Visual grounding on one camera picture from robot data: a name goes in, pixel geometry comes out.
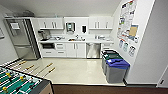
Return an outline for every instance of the white countertop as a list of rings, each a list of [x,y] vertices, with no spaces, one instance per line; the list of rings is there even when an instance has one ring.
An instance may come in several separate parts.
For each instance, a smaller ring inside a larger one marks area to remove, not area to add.
[[[38,41],[38,43],[114,43],[112,40],[100,40],[100,39],[85,39],[85,41],[68,41],[69,39],[54,40],[49,39],[47,41]]]

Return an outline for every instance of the paper towel dispenser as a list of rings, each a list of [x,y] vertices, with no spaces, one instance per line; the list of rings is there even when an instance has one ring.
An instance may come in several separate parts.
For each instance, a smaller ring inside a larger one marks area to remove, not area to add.
[[[74,32],[75,31],[75,23],[74,22],[66,23],[66,28],[67,28],[67,32],[69,32],[69,31]]]

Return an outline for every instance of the white cabinet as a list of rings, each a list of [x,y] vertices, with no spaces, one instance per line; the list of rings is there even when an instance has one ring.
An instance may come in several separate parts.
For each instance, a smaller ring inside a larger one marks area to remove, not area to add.
[[[57,57],[66,57],[65,43],[55,43]]]
[[[57,57],[55,49],[41,49],[42,57]]]
[[[40,29],[64,29],[62,18],[38,18]]]
[[[112,29],[113,17],[89,17],[89,29]]]
[[[86,58],[86,43],[66,43],[67,57]]]

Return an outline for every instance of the gray trash can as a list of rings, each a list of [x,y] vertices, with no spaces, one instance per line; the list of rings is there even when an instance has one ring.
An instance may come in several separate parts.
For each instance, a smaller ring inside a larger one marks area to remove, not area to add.
[[[107,72],[106,72],[106,80],[108,83],[122,83],[125,73],[130,66],[123,59],[109,59],[106,60]]]

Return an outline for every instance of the white floor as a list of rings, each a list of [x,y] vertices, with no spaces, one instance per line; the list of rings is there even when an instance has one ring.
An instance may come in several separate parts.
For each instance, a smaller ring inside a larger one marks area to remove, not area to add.
[[[34,75],[50,63],[53,64],[38,76],[42,77],[55,67],[55,70],[45,77],[45,79],[51,80],[53,84],[125,86],[124,83],[107,83],[101,67],[101,59],[43,58],[37,61],[27,61],[27,63],[21,66],[22,69],[20,70],[31,65],[35,65],[32,69],[40,66],[37,70],[32,72]]]

